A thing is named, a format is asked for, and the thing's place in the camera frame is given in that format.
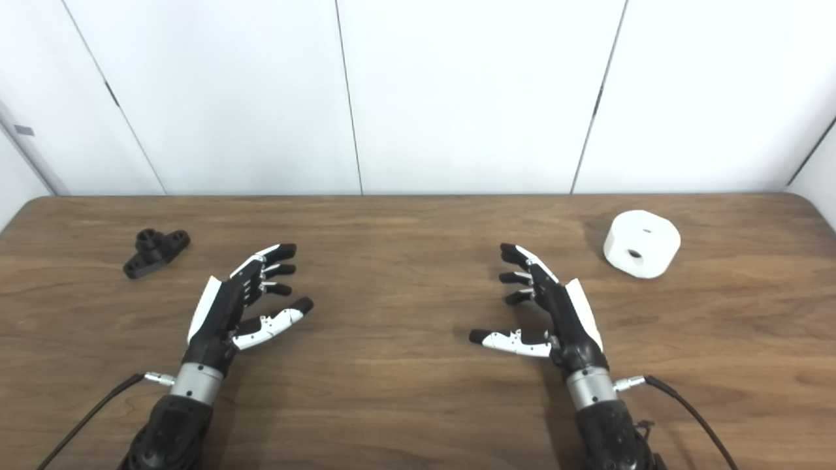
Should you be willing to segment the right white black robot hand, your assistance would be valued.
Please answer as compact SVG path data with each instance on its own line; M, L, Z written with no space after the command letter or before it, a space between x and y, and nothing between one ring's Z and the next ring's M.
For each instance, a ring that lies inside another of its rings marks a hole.
M564 377L590 368L609 371L602 339L579 280L562 283L545 262L520 245L501 243L500 253L504 262L519 270L499 274L499 281L504 285L522 285L522 289L506 295L504 302L509 306L535 304L549 316L551 327L541 332L474 328L469 342L497 351L547 358L561 369Z

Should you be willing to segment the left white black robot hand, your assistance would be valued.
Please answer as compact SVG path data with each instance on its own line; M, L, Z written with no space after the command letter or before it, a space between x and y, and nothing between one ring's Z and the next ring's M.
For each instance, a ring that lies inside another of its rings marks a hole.
M290 296L290 286L274 277L296 271L289 260L297 253L294 243L280 243L254 253L224 279L209 277L192 316L182 359L203 369L228 375L235 356L267 342L301 321L314 307L308 297L283 309L243 319L246 309L268 295Z

